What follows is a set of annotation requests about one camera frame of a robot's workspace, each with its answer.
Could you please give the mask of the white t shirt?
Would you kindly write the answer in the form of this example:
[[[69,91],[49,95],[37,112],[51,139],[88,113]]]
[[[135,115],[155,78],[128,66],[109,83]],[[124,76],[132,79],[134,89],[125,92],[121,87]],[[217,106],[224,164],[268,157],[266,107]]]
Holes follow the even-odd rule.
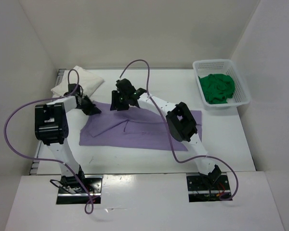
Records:
[[[74,69],[79,74],[79,85],[83,88],[83,93],[93,100],[94,92],[104,83],[104,79],[82,67],[75,66]],[[68,92],[68,72],[64,74],[62,81],[51,89],[53,98],[63,96]]]

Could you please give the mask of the purple t shirt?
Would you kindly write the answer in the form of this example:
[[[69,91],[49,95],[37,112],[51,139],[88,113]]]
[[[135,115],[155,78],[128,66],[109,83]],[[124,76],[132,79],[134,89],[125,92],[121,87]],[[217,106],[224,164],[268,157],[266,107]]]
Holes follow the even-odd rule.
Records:
[[[80,146],[171,150],[165,125],[159,115],[137,107],[111,111],[110,104],[94,103],[101,113],[89,116],[80,131]]]

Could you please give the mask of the green t shirt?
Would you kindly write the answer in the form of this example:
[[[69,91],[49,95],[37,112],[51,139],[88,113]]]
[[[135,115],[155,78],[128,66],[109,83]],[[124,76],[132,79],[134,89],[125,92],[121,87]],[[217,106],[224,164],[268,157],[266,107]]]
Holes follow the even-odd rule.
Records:
[[[209,74],[198,79],[207,103],[224,104],[233,97],[235,83],[229,75]]]

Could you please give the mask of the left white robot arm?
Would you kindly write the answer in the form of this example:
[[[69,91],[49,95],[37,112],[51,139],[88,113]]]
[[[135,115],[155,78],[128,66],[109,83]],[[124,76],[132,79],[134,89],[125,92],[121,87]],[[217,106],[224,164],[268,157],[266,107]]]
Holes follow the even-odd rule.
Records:
[[[87,181],[67,140],[69,127],[66,114],[73,109],[79,109],[87,116],[101,113],[80,85],[68,84],[64,98],[35,106],[35,136],[51,150],[56,160],[62,162],[62,186],[79,193],[85,190]]]

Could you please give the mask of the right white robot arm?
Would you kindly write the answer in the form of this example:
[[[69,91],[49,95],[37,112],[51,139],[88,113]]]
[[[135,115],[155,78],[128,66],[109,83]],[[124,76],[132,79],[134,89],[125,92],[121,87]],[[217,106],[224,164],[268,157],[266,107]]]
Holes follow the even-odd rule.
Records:
[[[126,78],[117,80],[116,88],[112,91],[111,111],[129,110],[131,106],[136,106],[160,115],[166,127],[175,161],[183,164],[193,160],[206,189],[213,189],[218,184],[222,172],[208,156],[197,132],[197,123],[184,102],[174,104],[150,95],[143,88],[136,89]],[[196,156],[180,161],[174,152],[172,140],[182,143]]]

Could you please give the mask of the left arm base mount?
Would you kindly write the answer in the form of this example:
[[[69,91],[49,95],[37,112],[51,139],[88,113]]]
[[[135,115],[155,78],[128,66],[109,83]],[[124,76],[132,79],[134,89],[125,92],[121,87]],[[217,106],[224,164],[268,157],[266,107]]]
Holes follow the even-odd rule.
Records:
[[[102,181],[102,176],[87,175],[84,178],[84,186],[93,197],[94,204],[101,203]],[[89,202],[88,194],[77,181],[75,186],[71,186],[61,177],[60,180],[51,179],[50,183],[58,189],[57,205],[80,205]]]

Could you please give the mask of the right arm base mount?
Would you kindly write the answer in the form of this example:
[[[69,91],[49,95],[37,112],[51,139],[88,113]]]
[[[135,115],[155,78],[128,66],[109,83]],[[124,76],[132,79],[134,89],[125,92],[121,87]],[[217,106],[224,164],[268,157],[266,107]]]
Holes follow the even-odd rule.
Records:
[[[205,184],[204,177],[198,173],[186,175],[189,202],[215,202],[232,196],[228,176],[222,174],[214,185]]]

